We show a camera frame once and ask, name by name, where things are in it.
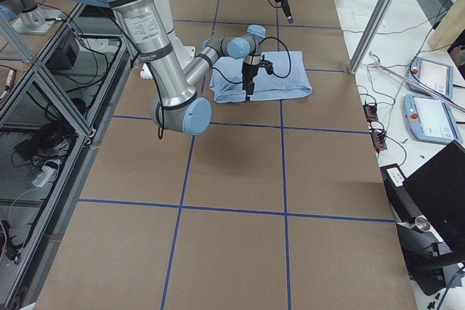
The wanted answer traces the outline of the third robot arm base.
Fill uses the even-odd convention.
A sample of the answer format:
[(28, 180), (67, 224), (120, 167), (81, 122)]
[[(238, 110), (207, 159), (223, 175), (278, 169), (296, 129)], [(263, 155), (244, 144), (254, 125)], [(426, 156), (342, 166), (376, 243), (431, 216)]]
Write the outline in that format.
[(21, 34), (47, 34), (62, 12), (43, 9), (36, 0), (1, 0), (1, 15)]

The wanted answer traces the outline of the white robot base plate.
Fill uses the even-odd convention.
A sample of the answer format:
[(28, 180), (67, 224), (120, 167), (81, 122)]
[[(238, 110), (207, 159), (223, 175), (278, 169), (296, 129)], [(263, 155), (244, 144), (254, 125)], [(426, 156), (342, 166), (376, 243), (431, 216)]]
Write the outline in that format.
[(173, 48), (173, 51), (162, 59), (146, 62), (140, 71), (140, 78), (152, 80), (153, 74), (150, 70), (151, 68), (158, 78), (165, 77), (165, 74), (167, 77), (172, 74), (179, 75), (192, 62), (195, 55), (195, 47), (173, 44)]

